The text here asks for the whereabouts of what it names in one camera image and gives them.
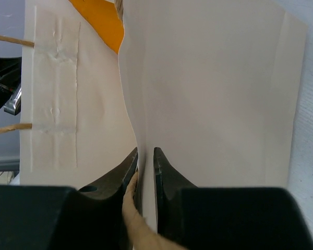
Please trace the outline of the long orange bread loaf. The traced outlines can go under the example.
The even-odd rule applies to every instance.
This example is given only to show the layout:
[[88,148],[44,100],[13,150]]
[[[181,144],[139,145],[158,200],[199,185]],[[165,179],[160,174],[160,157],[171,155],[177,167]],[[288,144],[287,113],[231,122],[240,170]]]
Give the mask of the long orange bread loaf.
[[103,42],[118,53],[124,37],[123,1],[70,0]]

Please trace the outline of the metal tongs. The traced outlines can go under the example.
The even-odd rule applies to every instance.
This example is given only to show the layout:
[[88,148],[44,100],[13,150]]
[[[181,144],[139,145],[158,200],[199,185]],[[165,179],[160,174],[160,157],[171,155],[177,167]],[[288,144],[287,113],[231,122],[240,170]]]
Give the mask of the metal tongs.
[[21,84],[18,85],[10,99],[4,105],[4,112],[9,113],[11,115],[18,115],[21,111]]

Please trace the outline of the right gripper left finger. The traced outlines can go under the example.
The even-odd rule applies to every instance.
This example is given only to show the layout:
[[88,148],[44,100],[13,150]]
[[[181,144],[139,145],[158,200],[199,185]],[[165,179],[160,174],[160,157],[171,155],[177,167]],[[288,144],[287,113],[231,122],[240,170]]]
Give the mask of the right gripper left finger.
[[137,161],[138,150],[134,148],[118,166],[97,180],[80,188],[79,192],[89,198],[98,200],[111,198],[117,192],[122,195],[136,172]]

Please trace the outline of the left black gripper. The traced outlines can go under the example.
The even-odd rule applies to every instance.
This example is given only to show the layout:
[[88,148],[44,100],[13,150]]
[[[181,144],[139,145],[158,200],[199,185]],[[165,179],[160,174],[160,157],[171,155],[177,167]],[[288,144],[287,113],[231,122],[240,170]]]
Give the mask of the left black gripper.
[[21,83],[21,57],[0,57],[0,109]]

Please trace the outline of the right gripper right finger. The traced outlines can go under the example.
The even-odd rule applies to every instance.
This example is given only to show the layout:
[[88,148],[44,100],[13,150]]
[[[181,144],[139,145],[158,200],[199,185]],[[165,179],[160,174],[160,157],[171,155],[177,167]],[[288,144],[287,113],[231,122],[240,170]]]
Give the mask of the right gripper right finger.
[[182,205],[180,191],[196,188],[168,161],[159,147],[153,151],[156,188],[157,230],[159,234],[182,233]]

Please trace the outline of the beige paper bag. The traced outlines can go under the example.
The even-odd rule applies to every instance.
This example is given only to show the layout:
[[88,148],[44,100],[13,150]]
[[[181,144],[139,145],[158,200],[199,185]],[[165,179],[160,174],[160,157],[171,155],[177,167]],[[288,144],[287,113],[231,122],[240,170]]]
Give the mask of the beige paper bag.
[[[0,249],[313,249],[286,190],[306,25],[274,1],[123,1],[111,50],[70,1],[26,1],[20,183]],[[159,234],[153,151],[184,188]],[[125,192],[79,189],[134,149]]]

